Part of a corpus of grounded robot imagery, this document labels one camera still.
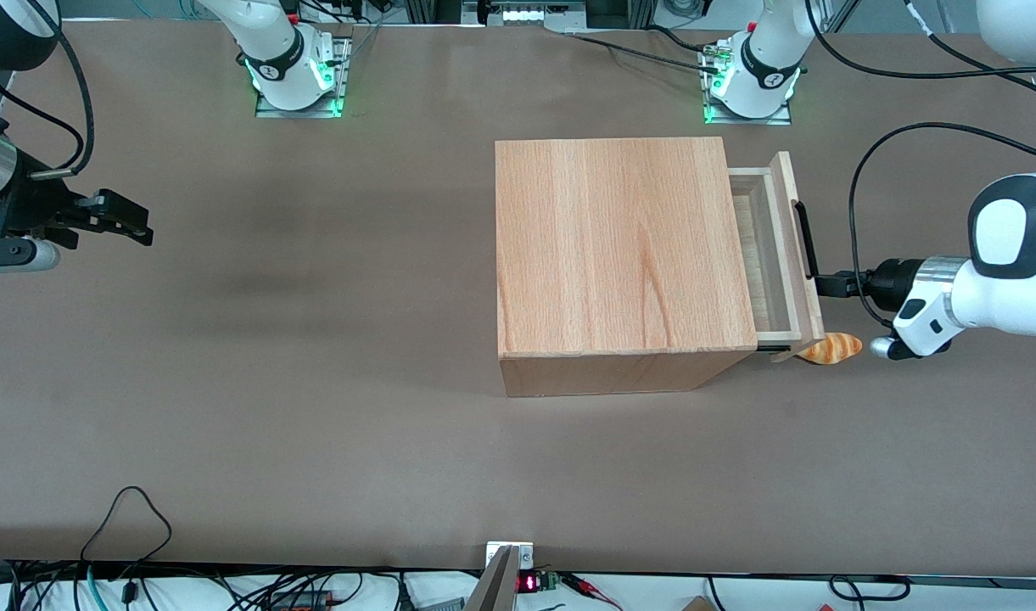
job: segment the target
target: drawer handle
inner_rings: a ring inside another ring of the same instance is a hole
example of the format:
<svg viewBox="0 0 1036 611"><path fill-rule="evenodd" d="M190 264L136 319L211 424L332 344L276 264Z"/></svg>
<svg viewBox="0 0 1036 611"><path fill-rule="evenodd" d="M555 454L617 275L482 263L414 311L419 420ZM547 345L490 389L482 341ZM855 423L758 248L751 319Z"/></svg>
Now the drawer handle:
<svg viewBox="0 0 1036 611"><path fill-rule="evenodd" d="M808 273L804 274L804 278L811 280L819 275L819 264L815 260L815 243L812 243L812 225L808 224L808 209L804 207L804 202L795 201L793 208L797 211L800 236L804 239L804 258L808 259Z"/></svg>

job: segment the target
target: brown table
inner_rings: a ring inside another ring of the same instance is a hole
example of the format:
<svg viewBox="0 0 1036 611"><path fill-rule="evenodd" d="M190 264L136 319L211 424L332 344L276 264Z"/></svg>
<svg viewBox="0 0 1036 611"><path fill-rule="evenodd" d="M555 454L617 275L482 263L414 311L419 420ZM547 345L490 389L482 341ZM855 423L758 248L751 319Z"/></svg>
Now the brown table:
<svg viewBox="0 0 1036 611"><path fill-rule="evenodd" d="M0 557L76 557L140 484L175 525L165 560L459 568L528 539L557 569L1036 576L1033 338L544 400L502 398L494 347L496 139L722 135L738 167L789 150L833 271L875 137L962 120L1036 143L1024 90L864 77L815 48L793 127L709 127L683 70L535 28L386 28L344 119L254 120L219 24L67 31L98 134L73 188L147 205L156 241L86 235L52 273L0 275ZM921 37L833 39L955 67ZM60 54L17 92L81 124ZM6 116L26 150L66 154ZM862 181L863 261L965 254L978 191L1033 170L971 136L902 136ZM823 306L829 329L879 331ZM108 534L94 556L137 557L160 529L134 498Z"/></svg>

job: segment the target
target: cable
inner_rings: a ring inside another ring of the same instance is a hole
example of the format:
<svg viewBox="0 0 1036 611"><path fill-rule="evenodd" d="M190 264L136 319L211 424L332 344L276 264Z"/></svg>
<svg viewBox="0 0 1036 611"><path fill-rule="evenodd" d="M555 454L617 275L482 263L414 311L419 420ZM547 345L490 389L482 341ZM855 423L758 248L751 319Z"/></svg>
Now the cable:
<svg viewBox="0 0 1036 611"><path fill-rule="evenodd" d="M95 601L95 606L99 608L99 611L110 611L107 604L103 603L103 595L99 595L98 588L95 587L95 576L91 574L91 564L87 565L87 588L91 591L91 598Z"/></svg>
<svg viewBox="0 0 1036 611"><path fill-rule="evenodd" d="M134 6L137 7L138 11L141 11L142 16L148 17L149 20L152 19L152 13L144 10L144 5L141 4L141 0L134 0Z"/></svg>
<svg viewBox="0 0 1036 611"><path fill-rule="evenodd" d="M80 171L87 167L87 163L91 161L91 150L95 147L95 113L91 111L91 92L87 90L87 80L84 78L84 70L80 67L80 59L77 59L77 52L73 51L73 46L68 45L68 39L64 37L64 32L61 31L61 27L57 22L54 21L53 17L46 11L44 5L37 0L25 0L30 7L33 8L41 20L48 25L50 30L54 32L55 37L61 43L61 50L64 50L64 54L68 57L68 64L73 65L73 74L77 77L77 86L80 88L81 101L84 105L84 123L86 123L86 142L84 143L84 152L80 156L80 162L73 166L68 171L76 176L80 174Z"/></svg>
<svg viewBox="0 0 1036 611"><path fill-rule="evenodd" d="M152 600L152 592L148 591L148 584L144 583L144 577L141 577L141 590L144 591L144 599L148 600L148 607L152 607L152 611L160 611L156 607L156 601Z"/></svg>
<svg viewBox="0 0 1036 611"><path fill-rule="evenodd" d="M386 12L382 12L381 16L378 16L377 23L375 23L375 24L373 24L371 26L371 30L367 32L367 35L363 39L363 41L359 42L357 46L355 46L354 49L351 50L350 54L348 54L348 59L347 59L348 62L351 62L351 58L355 57L355 54L357 54L359 50L362 50L364 47L366 47L367 42L371 41L371 38L373 38L373 37L375 37L375 35L377 35L378 30L380 30L381 27L382 27L382 22L385 21L385 17L386 17ZM364 20L367 21L367 23L370 23L370 20L367 20L366 17L364 17Z"/></svg>
<svg viewBox="0 0 1036 611"><path fill-rule="evenodd" d="M819 41L825 50L832 55L833 58L838 59L839 62L858 69L861 72L873 74L875 77L888 77L888 78L912 78L912 80L918 81L944 81L949 80L949 78L974 78L974 77L999 77L1002 74L1034 74L1036 72L1036 66L1018 66L1018 67L1002 67L994 69L975 69L968 70L967 72L897 72L897 70L891 69L881 69L874 68L866 65L859 64L854 61L854 59L846 58L845 55L839 54L838 50L831 47L828 42L827 37L819 30L819 24L815 23L815 16L812 14L812 0L804 0L804 6L808 12L808 21L812 24L812 31L815 32L815 39Z"/></svg>
<svg viewBox="0 0 1036 611"><path fill-rule="evenodd" d="M715 600L715 607L718 607L718 611L724 611L724 605L720 603L718 595L718 587L715 586L715 579L712 576L707 576L707 581L711 583L711 599Z"/></svg>
<svg viewBox="0 0 1036 611"><path fill-rule="evenodd" d="M76 140L77 147L76 150L73 150L73 155L68 158L68 162L65 162L61 164L61 166L56 167L56 170L61 170L63 169L63 167L71 166L71 164L75 163L77 158L80 158L80 153L84 149L84 139L80 136L80 132L77 132L77 129L73 127L70 124L66 123L66 121L63 121L56 116L50 115L49 112L44 112L40 111L39 109L36 109L32 105L29 105L28 101L22 100L21 97L17 96L17 94L6 89L5 86L1 84L1 82L0 82L0 93L2 97L5 97L6 100L12 101L13 105L17 105L18 107L30 112L32 115L39 117L39 119L48 120L50 123L56 124L61 129L68 132L68 135L73 136L73 139Z"/></svg>
<svg viewBox="0 0 1036 611"><path fill-rule="evenodd" d="M31 611L39 611L39 609L41 609L41 604L44 603L44 599L46 599L46 595L48 595L50 593L50 590L54 588L54 584L57 583L57 576L59 575L59 573L60 571L54 572L54 576L50 580L50 583L46 585L46 589L41 591L41 594L39 594L39 588L35 588L35 593L38 595L37 599L35 599L34 606L31 607Z"/></svg>
<svg viewBox="0 0 1036 611"><path fill-rule="evenodd" d="M688 63L688 62L678 61L678 59L662 58L661 55L646 54L646 52L644 52L644 51L638 51L638 50L629 50L629 48L621 47L621 46L618 46L618 45L616 45L614 42L607 42L607 41L604 41L604 40L597 40L596 38L587 38L587 37L584 37L584 35L577 35L577 34L564 34L564 35L565 35L565 37L568 37L568 38L575 38L577 40L583 40L583 41L586 41L586 42L593 42L594 45L600 45L602 47L607 47L607 48L609 48L609 50L622 51L622 52L624 52L624 54L637 55L637 57L639 57L639 58L653 59L653 61L655 61L655 62L661 62L661 63L665 63L665 64L677 65L677 66L681 66L681 67L686 67L686 68L689 68L689 69L696 69L696 70L699 70L699 72L711 72L711 74L718 72L718 69L716 69L715 67L712 67L712 66L702 66L702 65L699 65L699 64L691 64L691 63Z"/></svg>
<svg viewBox="0 0 1036 611"><path fill-rule="evenodd" d="M164 539L164 542L157 545L156 548L154 548L151 552L145 553L144 556L141 556L140 559L134 562L134 565L141 564L142 561L147 561L149 557L154 556L154 554L160 552L160 550L164 549L169 543L171 543L171 537L175 536L175 530L171 528L171 523L167 521L167 518L165 518L164 515L160 514L160 511L156 510L156 506L154 505L154 503L152 503L152 498L149 498L148 496L148 492L145 492L144 488L141 487L125 487L122 488L122 490L118 491L118 494L114 496L113 501L110 502L110 510L107 511L106 517L103 518L103 523L99 524L98 529L95 529L94 533L91 533L90 537L87 537L87 542L84 543L84 547L80 549L80 561L88 561L87 547L90 546L91 542L94 542L95 539L99 536L99 534L103 534L103 529L106 528L107 522L110 522L110 517L114 514L115 506L118 505L118 501L121 499L121 496L124 495L125 492L127 491L140 492L141 496L144 496L144 502L148 503L148 508L151 510L152 514L154 514L156 518L159 518L160 521L164 523L164 526L167 529L167 537Z"/></svg>
<svg viewBox="0 0 1036 611"><path fill-rule="evenodd" d="M362 589L363 587L364 587L364 574L359 573L358 574L358 585L355 586L355 589L351 590L351 594L348 594L346 597L346 599L338 601L338 603L336 603L336 604L344 604L344 603L347 603L347 601L350 601L351 599L355 599L355 595L358 594L359 589Z"/></svg>
<svg viewBox="0 0 1036 611"><path fill-rule="evenodd" d="M831 580L828 580L828 588L831 588L831 594L835 594L840 600L848 601L848 603L857 603L860 611L865 611L864 604L865 601L873 601L873 603L895 603L895 601L905 599L910 595L910 580L905 577L895 577L898 583L902 584L902 591L898 594L893 595L862 595L860 594L860 589L856 587L854 580L848 579L847 576L831 576ZM854 594L843 594L841 591L835 587L836 583L843 583L854 590Z"/></svg>
<svg viewBox="0 0 1036 611"><path fill-rule="evenodd" d="M562 584L576 592L579 592L579 594L586 597L586 599L598 600L600 603L610 604L617 611L623 611L623 607L620 607L618 603L609 599L609 597L600 591L597 586L588 583L586 580L583 580L582 577L578 577L574 573L559 572L556 574L559 576L559 582Z"/></svg>
<svg viewBox="0 0 1036 611"><path fill-rule="evenodd" d="M940 38L937 38L936 34L929 35L928 39L931 40L932 43L936 45L937 47L940 47L941 50L944 50L945 52L947 52L947 54L951 54L952 57L955 57L957 59L961 59L963 62L967 62L968 64L977 66L977 67L979 67L981 69L996 69L995 67L990 66L989 64L986 64L986 63L983 63L983 62L979 62L975 58L971 58L968 55L960 54L956 50L952 50L951 47L948 47L947 42L944 42L944 40L941 40ZM1034 82L1026 81L1023 78L1018 78L1018 77L1011 77L1010 74L998 74L997 77L1003 78L1004 81L1014 82L1016 85L1019 85L1021 87L1026 87L1027 89L1030 89L1032 92L1036 92L1036 84L1034 84Z"/></svg>
<svg viewBox="0 0 1036 611"><path fill-rule="evenodd" d="M1001 136L994 132L982 129L980 127L973 127L971 124L960 124L960 123L940 123L940 121L926 121L925 123L913 123L903 124L902 127L888 132L886 135L882 136L881 139L875 140L875 143L871 144L871 147L864 153L864 156L860 158L858 167L854 171L854 179L851 181L851 194L848 194L848 224L851 225L851 254L854 256L854 277L856 280L856 285L859 289L863 289L864 284L862 282L862 275L860 275L860 258L858 256L858 237L856 236L856 190L858 190L858 181L860 180L860 171L864 170L865 164L871 158L871 155L875 152L875 149L883 146L883 143L888 142L888 140L893 139L893 137L899 134L911 132L914 129L949 129L953 132L965 132L968 134L974 134L975 136L982 136L983 139L994 140L996 143L1006 144L1006 146L1018 149L1027 154L1033 154L1036 156L1036 148L1030 147L1028 144L1018 142L1018 140L1009 139L1007 136ZM887 320L885 317L881 317L868 303L864 291L859 290L858 295L860 297L860 302L864 306L865 311L868 316L872 317L879 324L886 326L887 328L893 327L891 321Z"/></svg>
<svg viewBox="0 0 1036 611"><path fill-rule="evenodd" d="M695 51L696 54L700 54L700 52L702 52L703 47L715 45L715 42L707 42L706 45L691 45L691 42L686 42L681 37L678 37L675 31L669 30L667 27L657 25L656 23L651 23L649 26L643 28L643 30L660 31L661 34L667 35L668 39L672 40L672 42L675 42L678 46L685 48L685 50Z"/></svg>
<svg viewBox="0 0 1036 611"><path fill-rule="evenodd" d="M906 5L906 11L910 11L910 17L913 17L914 21L917 21L917 25L921 27L921 31L924 31L928 39L931 40L932 43L936 45L937 47L940 47L940 49L943 50L946 54L952 55L953 58L959 59L959 61L971 64L974 67L980 69L996 69L994 66L989 64L986 64L984 62L979 62L978 59L971 58L969 57L969 55L960 54L960 52L952 50L952 48L949 47L948 43L945 43L944 40L941 40L940 37L937 37L937 34L932 30L930 30L928 24L925 23L924 17L921 17L921 13L917 11L917 8L914 7L914 3L911 0L902 0L902 3ZM1010 74L998 74L997 77L1003 78L1004 81L1014 82L1016 85L1026 87L1030 90L1033 90L1033 92L1036 92L1036 84L1030 81L1025 81L1023 80L1023 78L1011 77Z"/></svg>

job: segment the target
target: wooden drawer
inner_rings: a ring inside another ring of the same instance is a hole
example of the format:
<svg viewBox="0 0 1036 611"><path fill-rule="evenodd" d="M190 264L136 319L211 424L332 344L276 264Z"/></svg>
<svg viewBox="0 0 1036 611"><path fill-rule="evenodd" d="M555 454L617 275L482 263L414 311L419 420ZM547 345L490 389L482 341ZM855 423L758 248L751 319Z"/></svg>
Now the wooden drawer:
<svg viewBox="0 0 1036 611"><path fill-rule="evenodd" d="M823 337L788 155L720 139L495 144L498 349L510 396L691 390Z"/></svg>
<svg viewBox="0 0 1036 611"><path fill-rule="evenodd" d="M815 283L805 273L793 164L782 151L769 167L731 167L728 175L757 344L788 347L774 355L786 359L824 338Z"/></svg>

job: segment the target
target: white cable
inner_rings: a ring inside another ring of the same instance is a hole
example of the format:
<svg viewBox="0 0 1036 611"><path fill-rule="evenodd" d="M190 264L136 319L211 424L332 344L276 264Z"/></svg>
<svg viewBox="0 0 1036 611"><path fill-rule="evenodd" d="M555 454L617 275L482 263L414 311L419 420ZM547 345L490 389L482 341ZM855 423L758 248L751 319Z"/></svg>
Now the white cable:
<svg viewBox="0 0 1036 611"><path fill-rule="evenodd" d="M925 35L932 35L932 30L930 30L928 24L925 23L925 18L917 11L917 7L914 7L913 2L906 2L906 10L910 11L910 17L914 17L914 20L917 21L917 25L920 25L921 31L924 31Z"/></svg>

